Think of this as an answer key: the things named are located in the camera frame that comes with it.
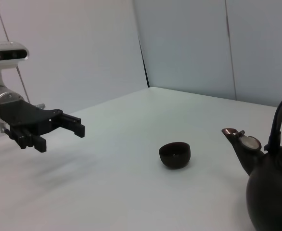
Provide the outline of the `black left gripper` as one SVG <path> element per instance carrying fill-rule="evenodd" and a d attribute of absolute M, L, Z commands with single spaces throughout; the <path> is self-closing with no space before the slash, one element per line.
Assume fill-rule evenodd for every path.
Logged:
<path fill-rule="evenodd" d="M 10 129 L 3 131 L 21 149 L 34 147 L 41 153 L 46 152 L 47 142 L 39 135 L 55 130 L 52 120 L 58 117 L 60 127 L 80 138 L 85 137 L 85 126 L 81 124 L 81 119 L 63 114 L 60 109 L 40 109 L 23 100 L 0 104 L 0 119 L 10 126 Z"/>

